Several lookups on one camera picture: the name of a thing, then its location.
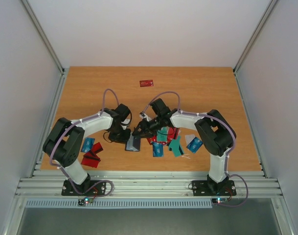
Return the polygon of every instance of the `wooden table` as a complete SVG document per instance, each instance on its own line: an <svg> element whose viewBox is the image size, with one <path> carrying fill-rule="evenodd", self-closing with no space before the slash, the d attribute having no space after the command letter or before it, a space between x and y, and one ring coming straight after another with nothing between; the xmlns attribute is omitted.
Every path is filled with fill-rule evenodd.
<svg viewBox="0 0 298 235"><path fill-rule="evenodd" d="M153 87L139 87L140 80L153 79ZM251 132L240 99L238 87L231 68L204 67L71 67L61 96L56 119L78 119L90 116L101 109L102 94L106 88L113 89L120 103L133 113L131 129L138 124L138 114L157 94L176 91L181 96L181 109L190 112L209 112L217 109L237 133L237 147L230 155L229 170L260 170ZM170 109L177 107L177 97L164 94L163 101ZM106 107L116 108L111 93L106 96ZM103 131L91 135L100 142L103 151L97 155L101 162L97 170L169 170L208 171L209 153L202 146L196 154L185 146L184 136L198 133L181 129L181 145L189 158L175 158L164 147L164 157L153 158L152 146L141 140L140 152L127 152L119 143L103 140ZM81 162L83 153L78 156ZM41 169L56 169L45 156ZM95 169L84 166L84 169Z"/></svg>

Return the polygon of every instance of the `card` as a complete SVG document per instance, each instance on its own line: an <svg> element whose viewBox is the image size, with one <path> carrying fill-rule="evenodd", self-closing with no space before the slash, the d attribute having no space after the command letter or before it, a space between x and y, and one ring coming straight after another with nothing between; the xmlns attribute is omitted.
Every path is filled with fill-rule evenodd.
<svg viewBox="0 0 298 235"><path fill-rule="evenodd" d="M199 140L198 137L195 137L190 144L187 145L187 149L189 149L191 152L196 153L198 149L202 146L203 142Z"/></svg>
<svg viewBox="0 0 298 235"><path fill-rule="evenodd" d="M167 142L170 143L172 140L177 139L179 134L179 128L170 127L167 132Z"/></svg>
<svg viewBox="0 0 298 235"><path fill-rule="evenodd" d="M94 143L94 138L85 138L84 144L82 145L81 152L87 153L90 149L92 149Z"/></svg>
<svg viewBox="0 0 298 235"><path fill-rule="evenodd" d="M142 80L139 81L140 87L152 87L153 86L153 80Z"/></svg>
<svg viewBox="0 0 298 235"><path fill-rule="evenodd" d="M153 142L152 146L153 146L153 157L163 157L164 156L163 144Z"/></svg>
<svg viewBox="0 0 298 235"><path fill-rule="evenodd" d="M194 134L192 135L185 135L184 138L186 139L186 144L190 144L191 141L193 141L193 139L195 138L196 136Z"/></svg>
<svg viewBox="0 0 298 235"><path fill-rule="evenodd" d="M140 138L134 138L132 134L130 134L129 140L127 141L125 145L126 151L132 151L132 152L139 152L140 151Z"/></svg>
<svg viewBox="0 0 298 235"><path fill-rule="evenodd" d="M157 131L157 142L167 142L167 128L162 127L162 129Z"/></svg>

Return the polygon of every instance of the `white wall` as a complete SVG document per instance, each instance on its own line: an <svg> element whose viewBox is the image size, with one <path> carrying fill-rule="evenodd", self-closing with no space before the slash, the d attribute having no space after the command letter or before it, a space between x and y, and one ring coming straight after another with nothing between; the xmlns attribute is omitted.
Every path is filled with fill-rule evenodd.
<svg viewBox="0 0 298 235"><path fill-rule="evenodd" d="M29 0L64 67L234 67L269 0Z"/></svg>
<svg viewBox="0 0 298 235"><path fill-rule="evenodd" d="M261 154L298 231L298 0L279 1L238 75Z"/></svg>
<svg viewBox="0 0 298 235"><path fill-rule="evenodd" d="M0 1L0 234L59 78L20 1Z"/></svg>

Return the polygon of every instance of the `cable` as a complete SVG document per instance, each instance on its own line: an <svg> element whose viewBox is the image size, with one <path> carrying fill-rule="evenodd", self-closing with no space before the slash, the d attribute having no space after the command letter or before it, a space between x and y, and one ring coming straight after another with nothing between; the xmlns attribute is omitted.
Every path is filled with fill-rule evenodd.
<svg viewBox="0 0 298 235"><path fill-rule="evenodd" d="M104 93L103 93L102 109L101 109L101 113L100 113L100 115L102 115L102 113L104 112L104 108L105 108L105 95L106 95L106 92L107 92L107 91L110 91L110 92L113 93L113 95L115 96L116 102L117 102L117 106L119 105L119 101L118 101L118 98L117 98L116 93L115 93L112 89L110 89L110 88L106 89L106 90L104 91Z"/></svg>
<svg viewBox="0 0 298 235"><path fill-rule="evenodd" d="M130 125L130 123L131 123L132 120L133 120L133 115L130 112L130 120L129 120L129 122L127 124L121 122L120 125L122 125L122 126L128 126L128 125Z"/></svg>
<svg viewBox="0 0 298 235"><path fill-rule="evenodd" d="M221 203L213 203L214 205L219 205L219 206L223 206L223 207L233 207L233 208L235 208L235 207L240 207L240 206L242 206L243 204L245 204L245 203L247 202L247 200L248 200L248 196L249 196L249 188L248 188L247 182L245 181L244 178L242 178L242 176L240 176L240 175L238 175L238 174L233 174L233 175L230 175L229 177L231 178L231 177L233 177L233 176L237 176L237 177L239 177L239 178L243 181L243 183L245 184L245 186L246 186L246 191L247 191L245 200L244 200L243 202L239 203L238 205L227 205L227 204L221 204Z"/></svg>
<svg viewBox="0 0 298 235"><path fill-rule="evenodd" d="M160 135L163 135L163 136L171 136L171 135L175 134L175 130L173 129L173 133L172 134L164 134L164 133L161 133L159 131L157 131L157 133L159 133Z"/></svg>
<svg viewBox="0 0 298 235"><path fill-rule="evenodd" d="M105 138L105 134L107 134L107 133L109 133L109 131L103 133L103 139L104 139L107 143L112 143L113 141L110 142L110 141L108 141L108 140Z"/></svg>
<svg viewBox="0 0 298 235"><path fill-rule="evenodd" d="M225 190L230 194L229 199L227 200L229 202L232 199L232 192L229 188L225 188Z"/></svg>
<svg viewBox="0 0 298 235"><path fill-rule="evenodd" d="M154 100L156 100L156 98L158 98L158 97L161 96L162 94L166 94L166 93L172 93L172 94L177 95L177 97L178 97L178 106L177 106L177 110L180 110L180 96L179 96L179 94L178 94L177 92L167 91L167 92L162 92L162 93L158 94L156 97L154 97L154 98L147 104L147 106L145 106L144 110L143 110L141 113L144 114L145 111L149 108L150 104L151 104Z"/></svg>

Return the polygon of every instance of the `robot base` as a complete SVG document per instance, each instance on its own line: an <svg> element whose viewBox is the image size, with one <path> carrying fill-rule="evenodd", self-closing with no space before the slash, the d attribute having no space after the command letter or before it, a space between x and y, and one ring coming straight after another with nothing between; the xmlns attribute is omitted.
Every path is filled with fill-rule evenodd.
<svg viewBox="0 0 298 235"><path fill-rule="evenodd" d="M92 185L94 185L95 183L99 182L99 180L90 180L89 182L89 187L90 188ZM97 184L96 186L94 186L98 192L97 195L104 195L105 194L105 190L106 190L106 183L100 183ZM72 187L72 185L70 184L70 182L68 180L65 180L63 183L63 189L62 189L62 196L95 196L95 190L91 189L90 191L84 193L84 194L78 194Z"/></svg>
<svg viewBox="0 0 298 235"><path fill-rule="evenodd" d="M217 194L213 194L211 192L210 188L208 187L207 180L194 180L191 182L191 184L193 196L230 196L230 193L226 191L225 188L228 188L233 196L237 195L233 180L227 180L225 186Z"/></svg>

